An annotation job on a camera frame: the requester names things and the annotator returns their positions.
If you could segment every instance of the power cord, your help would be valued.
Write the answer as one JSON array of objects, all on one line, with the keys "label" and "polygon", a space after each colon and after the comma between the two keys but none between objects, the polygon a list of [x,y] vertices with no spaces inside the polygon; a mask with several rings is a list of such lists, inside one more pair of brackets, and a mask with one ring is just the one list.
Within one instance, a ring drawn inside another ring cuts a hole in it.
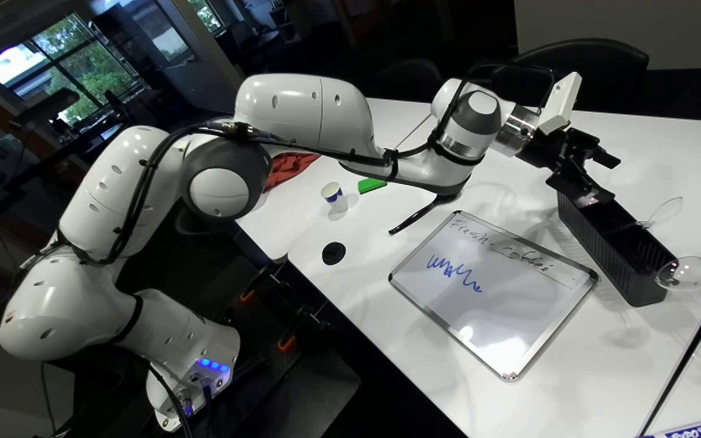
[{"label": "power cord", "polygon": [[128,243],[128,238],[132,238],[132,233],[134,233],[134,227],[136,227],[136,221],[139,221],[139,215],[141,215],[141,210],[144,210],[144,205],[147,205],[152,183],[153,183],[153,177],[155,177],[155,170],[159,170],[162,156],[171,150],[171,146],[173,146],[180,135],[187,135],[187,133],[216,133],[216,131],[206,128],[204,124],[189,124],[189,126],[184,126],[184,128],[177,128],[177,131],[167,133],[167,135],[155,146],[153,156],[152,156],[149,160],[141,160],[144,173],[141,173],[141,177],[139,177],[139,183],[136,183],[136,187],[134,187],[134,195],[132,195],[132,201],[128,201],[124,224],[117,228],[117,238],[115,238],[108,258],[99,260],[103,266],[115,263],[115,260],[121,255],[121,251],[126,249],[126,243]]},{"label": "power cord", "polygon": [[177,418],[180,418],[182,435],[184,435],[184,438],[193,438],[193,430],[189,430],[189,424],[187,424],[187,418],[184,418],[184,412],[182,412],[182,403],[180,403],[177,393],[171,390],[171,385],[162,379],[162,374],[153,367],[153,363],[149,363],[149,369],[152,369],[152,374],[161,381],[161,386],[166,390],[166,393],[171,397],[173,408],[177,412]]}]

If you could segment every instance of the black stand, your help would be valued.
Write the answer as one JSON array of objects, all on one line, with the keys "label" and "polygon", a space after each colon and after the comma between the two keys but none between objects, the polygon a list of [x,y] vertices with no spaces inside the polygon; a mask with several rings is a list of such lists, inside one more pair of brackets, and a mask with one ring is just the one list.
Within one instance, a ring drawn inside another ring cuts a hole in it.
[{"label": "black stand", "polygon": [[629,303],[647,307],[668,297],[657,272],[676,258],[585,170],[588,157],[607,168],[620,162],[596,135],[580,128],[537,133],[519,157],[553,170],[548,185],[559,195],[559,219]]},{"label": "black stand", "polygon": [[619,201],[576,206],[559,195],[559,219],[632,307],[663,302],[659,268],[676,258]]}]

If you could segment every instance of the black cable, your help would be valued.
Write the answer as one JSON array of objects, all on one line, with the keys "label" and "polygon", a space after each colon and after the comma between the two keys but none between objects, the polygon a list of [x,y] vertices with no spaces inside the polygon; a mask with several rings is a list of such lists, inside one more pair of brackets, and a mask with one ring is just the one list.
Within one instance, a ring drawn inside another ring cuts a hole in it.
[{"label": "black cable", "polygon": [[399,146],[401,146],[411,133],[416,133],[429,120],[430,120],[430,111],[429,111],[413,128],[410,128],[410,131],[397,140],[394,150],[399,150]]},{"label": "black cable", "polygon": [[126,210],[126,219],[109,249],[109,255],[103,260],[103,263],[115,263],[121,251],[126,249],[132,233],[134,233],[134,227],[139,221],[139,215],[147,205],[147,196],[149,196],[149,190],[152,190],[152,183],[153,183],[153,176],[162,160],[162,156],[171,150],[171,146],[180,138],[180,135],[187,135],[187,133],[216,133],[216,131],[210,131],[204,126],[184,126],[184,128],[177,128],[173,133],[167,133],[153,150],[153,156],[149,160],[144,160],[141,165],[147,168],[134,187],[134,195],[132,195],[132,201],[128,201],[128,210]]},{"label": "black cable", "polygon": [[55,416],[54,416],[51,392],[49,392],[49,385],[46,385],[46,379],[44,379],[44,363],[38,363],[38,379],[42,379],[44,407],[46,407],[49,418],[51,418],[51,430],[54,430],[54,435],[55,435],[58,427],[55,427]]},{"label": "black cable", "polygon": [[451,201],[452,196],[433,196],[429,205],[410,215],[405,221],[399,221],[394,228],[390,228],[390,236],[399,233],[401,228],[416,224],[420,216],[425,216],[433,206]]},{"label": "black cable", "polygon": [[446,133],[446,126],[448,126],[448,122],[451,122],[451,114],[452,114],[456,107],[458,107],[459,92],[464,90],[464,84],[469,82],[469,78],[476,76],[476,72],[485,70],[485,69],[508,69],[508,70],[548,72],[548,76],[549,76],[549,82],[554,82],[553,69],[517,66],[517,62],[490,62],[490,61],[474,62],[474,66],[468,69],[468,72],[462,76],[459,84],[456,88],[448,109],[442,111],[439,126],[435,126],[435,128],[430,131],[430,135],[429,135],[429,143],[435,143],[435,140]]},{"label": "black cable", "polygon": [[329,156],[329,157],[335,157],[335,160],[352,160],[352,162],[365,162],[365,165],[386,165],[385,157],[355,156],[355,149],[350,149],[350,154],[334,154],[334,150],[322,150],[322,149],[311,149],[311,146],[304,146],[304,143],[295,143],[295,140],[282,140],[282,138],[274,138],[274,135],[265,135],[265,138],[260,138],[260,143],[282,146],[282,149],[300,149],[300,150],[319,154],[319,156]]},{"label": "black cable", "polygon": [[173,408],[177,412],[180,426],[182,426],[182,435],[193,438],[189,424],[184,418],[182,403],[177,398],[177,393],[171,390],[171,385],[162,379],[162,374],[153,367],[153,363],[149,363],[152,374],[161,381],[161,386],[166,390],[166,393],[173,401]]}]

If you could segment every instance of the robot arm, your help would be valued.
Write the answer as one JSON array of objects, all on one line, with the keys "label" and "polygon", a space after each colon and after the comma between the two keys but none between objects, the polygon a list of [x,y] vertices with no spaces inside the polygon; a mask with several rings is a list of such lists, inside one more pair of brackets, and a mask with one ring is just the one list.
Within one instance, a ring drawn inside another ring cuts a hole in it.
[{"label": "robot arm", "polygon": [[[487,149],[496,149],[549,168],[548,183],[570,200],[610,200],[581,162],[619,160],[593,135],[568,126],[576,88],[580,76],[568,76],[534,111],[448,79],[430,107],[441,122],[413,150],[378,149],[365,97],[347,82],[313,76],[248,78],[231,122],[175,133],[132,126],[94,160],[55,236],[31,258],[4,308],[0,346],[16,358],[55,361],[91,343],[117,343],[166,378],[182,401],[180,412],[200,412],[231,381],[238,334],[159,290],[121,294],[115,286],[126,258],[147,246],[180,196],[204,221],[251,211],[270,170],[262,149],[270,143],[330,156],[352,173],[425,187],[439,196],[458,196]],[[180,413],[167,392],[153,378],[147,392],[159,424],[175,430]]]}]

